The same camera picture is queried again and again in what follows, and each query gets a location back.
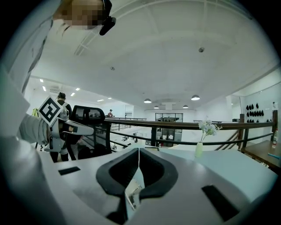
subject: table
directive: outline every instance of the table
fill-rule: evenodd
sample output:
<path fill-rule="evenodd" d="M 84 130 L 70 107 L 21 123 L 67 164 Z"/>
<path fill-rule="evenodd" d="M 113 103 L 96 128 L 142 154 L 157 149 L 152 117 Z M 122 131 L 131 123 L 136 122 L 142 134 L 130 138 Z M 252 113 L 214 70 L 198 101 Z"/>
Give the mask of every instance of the table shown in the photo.
<path fill-rule="evenodd" d="M 271 141 L 264 141 L 259 144 L 251 145 L 241 149 L 242 153 L 246 153 L 265 164 L 267 164 L 270 169 L 275 172 L 280 172 L 281 160 L 269 156 L 268 153 L 281 156 L 281 145 L 277 145 L 276 148 L 272 148 Z"/>
<path fill-rule="evenodd" d="M 195 158 L 194 151 L 160 148 L 161 152 L 194 160 L 238 187 L 252 202 L 271 190 L 277 174 L 238 150 L 204 151 Z"/>

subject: smoke detector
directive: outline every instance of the smoke detector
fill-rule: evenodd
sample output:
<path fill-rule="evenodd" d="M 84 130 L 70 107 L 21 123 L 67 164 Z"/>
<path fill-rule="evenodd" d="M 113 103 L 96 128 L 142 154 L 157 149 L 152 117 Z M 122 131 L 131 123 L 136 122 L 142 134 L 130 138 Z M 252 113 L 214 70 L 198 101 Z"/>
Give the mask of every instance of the smoke detector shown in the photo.
<path fill-rule="evenodd" d="M 199 48 L 199 52 L 203 52 L 205 50 L 205 48 L 204 47 L 201 47 L 201 48 Z"/>

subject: bottle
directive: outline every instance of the bottle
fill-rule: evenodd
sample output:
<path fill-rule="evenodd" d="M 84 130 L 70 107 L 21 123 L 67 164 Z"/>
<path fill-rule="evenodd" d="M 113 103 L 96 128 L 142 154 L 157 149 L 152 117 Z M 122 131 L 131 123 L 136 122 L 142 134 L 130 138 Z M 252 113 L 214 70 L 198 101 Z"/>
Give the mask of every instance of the bottle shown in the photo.
<path fill-rule="evenodd" d="M 272 142 L 272 148 L 276 148 L 276 143 L 277 143 L 277 132 L 278 129 L 276 129 L 274 136 L 273 136 L 273 142 Z"/>

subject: air vent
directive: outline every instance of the air vent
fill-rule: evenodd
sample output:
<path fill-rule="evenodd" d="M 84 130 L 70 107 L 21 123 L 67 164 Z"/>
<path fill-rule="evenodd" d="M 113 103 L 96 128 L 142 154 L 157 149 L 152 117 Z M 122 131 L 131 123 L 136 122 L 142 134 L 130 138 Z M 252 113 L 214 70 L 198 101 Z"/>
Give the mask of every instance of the air vent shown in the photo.
<path fill-rule="evenodd" d="M 51 92 L 51 93 L 55 93 L 55 94 L 59 94 L 59 93 L 60 93 L 60 89 L 57 89 L 57 88 L 51 88 L 51 89 L 49 90 L 49 92 Z"/>

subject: white ceiling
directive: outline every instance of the white ceiling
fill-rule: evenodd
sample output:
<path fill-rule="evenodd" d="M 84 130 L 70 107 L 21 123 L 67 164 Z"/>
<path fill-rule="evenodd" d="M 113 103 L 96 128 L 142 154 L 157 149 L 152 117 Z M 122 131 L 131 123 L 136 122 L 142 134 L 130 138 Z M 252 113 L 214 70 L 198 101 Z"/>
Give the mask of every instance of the white ceiling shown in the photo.
<path fill-rule="evenodd" d="M 145 109 L 195 109 L 264 76 L 279 59 L 260 27 L 229 0 L 115 0 L 105 36 L 55 22 L 32 73 Z M 199 101 L 191 101 L 198 94 Z M 144 104 L 150 98 L 152 104 Z"/>
<path fill-rule="evenodd" d="M 65 93 L 66 99 L 71 100 L 77 100 L 81 102 L 90 102 L 94 103 L 96 105 L 104 105 L 104 104 L 116 104 L 118 101 L 114 99 L 108 99 L 110 96 L 103 96 L 100 94 L 96 94 L 93 92 L 85 91 L 83 89 L 80 89 L 79 91 L 76 91 L 76 88 L 80 87 L 71 87 L 62 83 L 54 82 L 51 80 L 43 79 L 43 83 L 40 82 L 40 79 L 36 77 L 31 77 L 29 79 L 29 86 L 33 88 L 36 91 L 40 91 L 42 93 L 47 93 L 50 95 L 53 95 L 55 97 L 58 96 L 59 92 Z"/>

